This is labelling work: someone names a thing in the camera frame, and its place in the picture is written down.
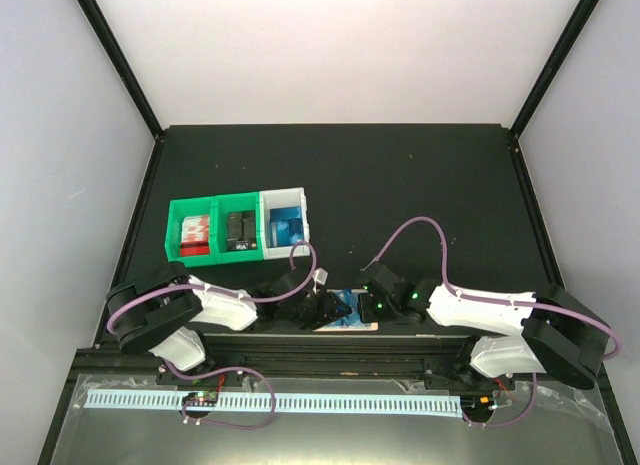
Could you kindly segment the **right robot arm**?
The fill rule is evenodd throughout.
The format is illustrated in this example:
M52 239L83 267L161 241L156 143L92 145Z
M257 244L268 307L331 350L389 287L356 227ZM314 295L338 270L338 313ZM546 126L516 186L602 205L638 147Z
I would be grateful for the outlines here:
M415 322L475 330L454 364L457 381L479 387L508 374L547 374L570 387L594 387L611 338L609 325L560 286L540 292L465 289L418 283L375 262L358 280L363 322Z

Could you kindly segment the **tan leather card holder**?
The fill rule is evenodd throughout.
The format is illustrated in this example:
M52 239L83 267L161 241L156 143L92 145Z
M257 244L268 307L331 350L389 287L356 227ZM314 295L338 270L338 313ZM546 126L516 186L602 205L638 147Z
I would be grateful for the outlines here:
M344 305L348 306L351 313L330 324L316 329L320 332L374 332L378 330L378 323L364 323L358 311L359 296L365 292L364 289L343 289L331 290Z

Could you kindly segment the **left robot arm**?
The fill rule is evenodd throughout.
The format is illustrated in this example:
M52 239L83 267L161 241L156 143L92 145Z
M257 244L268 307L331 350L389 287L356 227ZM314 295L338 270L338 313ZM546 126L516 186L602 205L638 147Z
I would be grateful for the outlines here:
M174 261L106 295L107 331L125 354L149 352L193 384L207 382L215 361L192 324L261 332L279 324L316 331L352 314L353 294L325 287L326 272L292 267L281 278L228 289L190 274Z

